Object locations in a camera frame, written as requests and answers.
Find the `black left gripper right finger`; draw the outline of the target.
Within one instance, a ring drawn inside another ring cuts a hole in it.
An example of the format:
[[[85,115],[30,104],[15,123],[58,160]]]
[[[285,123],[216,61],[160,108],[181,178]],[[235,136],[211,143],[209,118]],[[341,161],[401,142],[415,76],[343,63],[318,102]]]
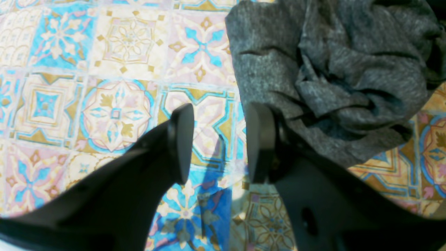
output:
[[[445,220],[400,208],[344,167],[317,154],[271,106],[246,107],[252,183],[273,184],[299,251],[439,251]]]

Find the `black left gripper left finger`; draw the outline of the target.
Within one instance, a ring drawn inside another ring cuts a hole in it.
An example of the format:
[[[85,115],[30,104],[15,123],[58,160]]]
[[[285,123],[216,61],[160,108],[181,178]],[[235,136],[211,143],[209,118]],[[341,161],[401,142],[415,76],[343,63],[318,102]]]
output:
[[[185,184],[194,108],[184,104],[122,156],[36,210],[1,219],[2,251],[143,251],[163,195]]]

